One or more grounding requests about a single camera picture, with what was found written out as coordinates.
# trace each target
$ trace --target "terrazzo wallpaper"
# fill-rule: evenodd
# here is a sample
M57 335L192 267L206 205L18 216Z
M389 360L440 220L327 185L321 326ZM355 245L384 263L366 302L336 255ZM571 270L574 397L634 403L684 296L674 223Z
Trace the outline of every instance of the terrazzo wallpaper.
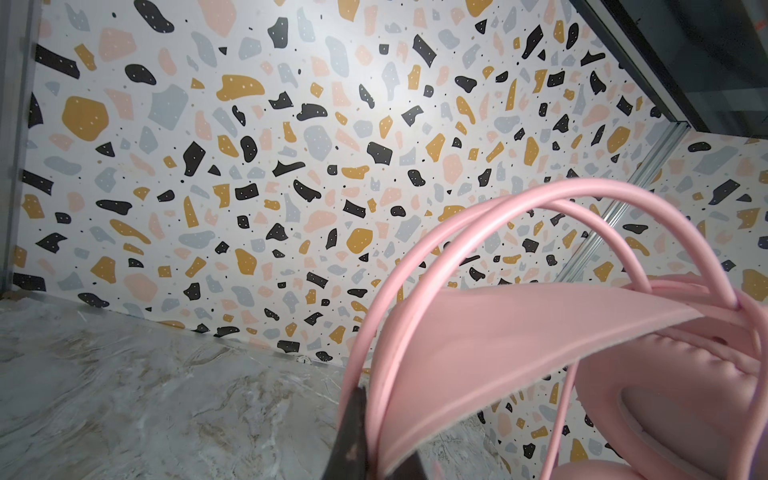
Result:
M731 283L766 302L768 278L768 141L691 131L649 186L686 214L722 260ZM649 215L630 208L617 223L646 274L698 273L679 243ZM581 281L629 283L605 244L584 268ZM541 471L565 371L485 409L481 420L502 458L520 478ZM571 397L562 432L561 462L622 462L578 401Z

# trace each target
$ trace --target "gray speckle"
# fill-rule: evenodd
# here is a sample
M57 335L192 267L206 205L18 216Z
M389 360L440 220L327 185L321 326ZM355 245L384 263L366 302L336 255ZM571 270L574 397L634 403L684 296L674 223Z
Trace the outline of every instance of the gray speckle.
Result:
M278 64L277 73L280 74L280 81L282 81L284 84L291 84L296 88L299 87L299 82L296 81L296 77L293 76L290 65L287 63Z
M250 290L248 290L244 286L233 286L232 287L232 293L235 294L237 297L237 302L242 306L254 306L256 305L253 302L253 295L250 294Z
M682 194L685 190L688 190L694 185L693 179L691 179L690 175L686 175L683 180L680 180L680 183L677 184L677 186L674 188L677 190L679 194Z
M499 117L493 121L493 126L503 134L508 134L519 123L520 117L515 115L514 117Z
M211 293L221 293L224 291L221 283L219 283L217 280L214 280L211 275L205 276L205 283L208 284L208 290L210 290Z
M435 200L438 202L442 202L442 196L444 194L444 190L442 188L441 184L435 184Z
M416 147L411 148L411 150L400 157L400 164L401 165L413 165L416 163Z
M83 168L80 166L80 164L68 162L63 158L56 156L46 158L43 160L43 164L46 167L51 168L52 170L56 170L58 173L64 175L77 175Z
M307 42L315 41L315 29L312 22L304 15L304 7L296 11L296 20L299 24L299 38Z
M512 177L512 194L519 195L523 193L523 179L514 175Z
M416 215L410 217L408 220L403 220L400 222L400 228L397 229L397 233L395 233L395 238L401 242L407 242L421 224L421 217L417 217Z
M296 298L296 294L293 292L286 292L285 295L283 295L283 303L288 306L288 310L291 313L296 313L296 305L299 304L299 299Z
M331 137L322 125L307 127L304 131L304 141L312 158L318 161L324 161L333 147Z
M268 340L274 340L280 336L280 329L266 329L264 330L264 337Z
M370 137L373 133L373 123L367 120L356 121L352 128L360 138Z
M197 66L197 64L194 62L194 60L192 60L192 57L189 56L189 55L187 55L187 65L189 65L192 68L194 68L195 71L199 71L200 70L200 67Z
M464 68L469 68L473 63L475 63L478 51L480 51L480 45L474 44L472 47L470 47L469 50L464 52L464 55L462 55L462 63L464 64Z
M458 44L461 43L461 40L456 38L453 35L453 32L448 30L447 28L445 30L441 30L437 34L438 40L448 49L453 50L454 48L458 47Z
M291 157L295 158L299 153L295 151L294 149L283 145L283 149L279 152L277 152L278 155L283 155L284 157Z
M214 118L222 127L224 127L224 130L228 131L229 134L232 135L232 137L237 137L237 129L235 128L235 124L232 122L232 119L229 115L227 115L226 111L224 111L222 107L214 110Z
M402 31L400 25L397 25L395 22L392 22L389 25L384 25L384 30L386 30L387 33L400 33Z
M80 280L80 276L75 272L70 273L67 278L63 279L61 282L57 282L57 284L58 287L65 292L83 288L83 282Z
M163 300L163 305L160 307L160 310L163 312L170 312L174 308L179 306L179 300L175 298L166 298Z
M248 178L264 178L266 177L266 172L258 167L253 167L248 172L248 175L246 175Z
M91 28L88 26L88 17L85 16L85 12L80 10L77 13L74 13L74 10L71 6L69 6L68 3L64 4L64 7L67 9L67 16L69 17L69 23L76 28L79 31L91 31Z
M245 37L240 41L240 50L237 51L237 56L240 57L240 60L247 60L259 53L261 53L260 41L251 37Z
M255 240L250 241L250 249L256 253L263 252L265 248L266 244L264 243L263 238L256 238Z
M301 210L293 204L290 197L288 196L288 193L283 194L283 199L285 200L286 204L286 222L288 223L298 223L301 221Z
M202 306L197 307L194 310L194 314L197 316L198 319L204 319L207 318L209 320L214 319Z
M485 239L485 251L488 253L494 253L501 244L502 238L498 235L498 232L494 232L490 237Z
M400 79L397 77L397 67L393 61L384 66L382 71L382 80L386 86L386 99L392 101L395 98L395 87L400 85Z
M88 231L91 232L91 235L93 235L96 241L99 243L109 242L112 245L117 244L117 242L114 241L114 238L109 236L109 233L105 232L103 228L97 225L94 225L93 227L89 228Z
M193 31L192 39L197 45L197 55L200 56L200 60L209 67L216 67L216 52L214 51L214 44L210 43L208 37L200 32Z
M331 57L331 68L339 76L349 77L349 62L346 59L344 44L335 37L326 37L326 47Z
M357 285L360 283L360 280L362 280L362 275L366 272L366 269L361 268L360 270L357 270L354 275L352 275L352 282Z
M171 84L164 91L152 94L149 119L162 128L173 130L187 106L189 95L183 88Z
M701 158L699 164L694 167L694 172L698 174L711 175L718 171L728 160L739 153L735 147L722 147L716 152L706 154Z
M141 307L135 303L123 303L123 308L125 308L125 311L127 311L130 316L144 318L144 312L142 312Z
M588 447L592 455L599 456L603 452L603 444L595 439L589 439Z
M584 84L578 89L578 97L576 97L576 104L574 105L574 115L581 115L584 113L584 107L587 106L587 101L584 99Z
M343 275L346 273L346 268L344 268L341 265L331 265L328 267L328 271L333 273L334 275Z
M152 130L149 127L141 129L141 137L139 138L139 148L145 154L151 154L157 150L157 138L154 137Z
M451 105L447 101L444 101L440 104L440 118L448 118L450 121L453 121Z
M384 250L384 258L390 258L395 253L395 243L389 242Z
M179 243L189 248L202 249L208 246L211 240L216 238L212 230L197 233L182 233L179 235Z

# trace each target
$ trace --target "gray marble countertop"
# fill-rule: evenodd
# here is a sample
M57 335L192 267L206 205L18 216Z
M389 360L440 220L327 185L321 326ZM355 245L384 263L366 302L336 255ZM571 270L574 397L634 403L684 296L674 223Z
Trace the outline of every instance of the gray marble countertop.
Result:
M320 478L343 371L45 297L0 302L0 478ZM476 417L428 472L509 478Z

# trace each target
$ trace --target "pink speckle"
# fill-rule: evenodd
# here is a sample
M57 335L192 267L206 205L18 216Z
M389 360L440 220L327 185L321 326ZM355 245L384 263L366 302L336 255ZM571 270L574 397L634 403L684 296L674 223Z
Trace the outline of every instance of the pink speckle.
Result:
M380 239L385 239L389 235L389 223L376 222L376 229L379 231Z
M211 30L226 38L237 18L232 0L197 0L203 10L205 22Z
M123 283L135 299L142 302L151 302L157 294L157 284L143 273L132 273L123 279Z
M194 133L202 140L210 140L214 136L210 132L210 124L205 120L205 113L198 110L194 115Z
M53 145L56 145L63 151L68 151L69 147L72 145L72 139L66 135L52 134L50 137L48 137L48 139Z
M104 92L112 100L114 107L117 108L120 118L123 120L134 119L134 105L129 94L124 91L112 90L111 88L105 88Z
M485 94L482 101L480 102L480 120L485 120L488 118L488 99L490 97L490 94Z
M326 205L328 205L329 207L333 207L335 203L336 203L336 190L333 189L326 194Z
M464 173L464 167L457 154L451 154L442 159L442 174L446 182L453 185L462 173Z
M404 41L399 41L397 43L397 57L402 57L402 63L405 63L408 59L408 44Z
M373 61L373 55L371 55L371 52L365 45L360 45L357 50L355 50L355 57L361 65L365 65L366 67Z
M134 36L116 28L104 28L98 40L98 56L103 61L113 61L136 51Z
M38 265L51 275L56 274L56 270L54 270L53 266L45 258L38 260Z
M341 128L336 130L336 139L341 143L346 145L347 147L353 149L354 151L360 151L360 146L357 144L354 138L350 137L346 132L344 132Z
M131 156L131 161L134 162L134 166L136 168L147 172L147 175L149 175L150 177L154 177L154 168L152 168L151 165L141 160L139 157L137 157L134 154L130 154L130 156Z
M320 57L312 57L312 73L316 77L327 77L331 74L328 64Z
M379 7L375 5L366 7L364 13L366 17L366 37L369 37L376 33L376 14L379 13Z
M318 210L310 214L309 221L307 221L306 225L304 225L304 231L307 233L312 233L315 230L333 225L335 222L336 214Z
M160 64L160 68L163 69L166 75L173 76L176 74L176 64L173 58L170 57L170 52L167 48L160 49L160 53L157 54L157 63Z
M272 280L272 262L263 264L261 266L261 272L264 274L265 282Z
M152 212L152 214L149 216L149 231L155 235L156 238L163 240L165 238L165 233L163 233L163 229L160 227L160 218L157 217L157 214L155 212Z
M504 42L502 41L502 38L498 36L498 32L493 32L493 48L496 49L499 56L504 54Z
M392 202L400 200L401 197L402 191L399 188L390 187L384 190L384 194L382 195L382 199L379 203L382 207L384 207L385 205L389 205Z
M269 128L265 128L261 131L259 145L262 150L272 150L272 131Z
M310 172L307 174L307 177L312 179L312 181L315 182L316 184L320 185L320 177L317 176L317 172L315 172L314 170L310 170Z
M344 85L342 85L340 81L331 83L331 92L333 93L334 107L349 107L352 104L346 97L346 93L344 93Z
M451 10L451 18L453 19L453 24L458 25L461 20L464 19L464 11L460 8L454 8Z
M85 208L85 200L83 200L83 196L78 192L69 192L67 194L67 202L69 203L69 211L72 213L79 212Z
M38 38L49 38L51 36L51 33L53 33L53 29L51 28L51 22L49 22L45 18L41 18L40 32L38 33Z
M581 121L581 126L589 127L592 124L605 120L609 114L611 114L611 111L605 105L595 105L587 116L584 117L584 120Z

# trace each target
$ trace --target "pink cable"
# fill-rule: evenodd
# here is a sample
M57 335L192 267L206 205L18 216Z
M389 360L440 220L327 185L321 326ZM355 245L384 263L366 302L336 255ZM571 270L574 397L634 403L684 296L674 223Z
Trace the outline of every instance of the pink cable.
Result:
M636 207L643 207L652 217L659 220L690 253L692 260L707 280L710 291L720 303L731 309L738 306L738 299L730 287L725 272L720 268L717 258L704 238L699 235L696 227L675 207L652 193L615 180L594 178L566 180L527 190L498 205L481 220L467 227L427 270L422 281L411 293L409 301L403 306L400 313L401 322L393 326L394 331L391 333L396 345L395 353L392 357L380 359L380 364L376 366L376 374L371 378L371 396L366 412L366 436L372 454L376 455L378 452L379 433L386 406L408 343L424 312L453 270L467 254L503 225L507 219L553 200L584 195L612 197ZM606 233L606 230L613 229L606 225L601 227L598 233Z

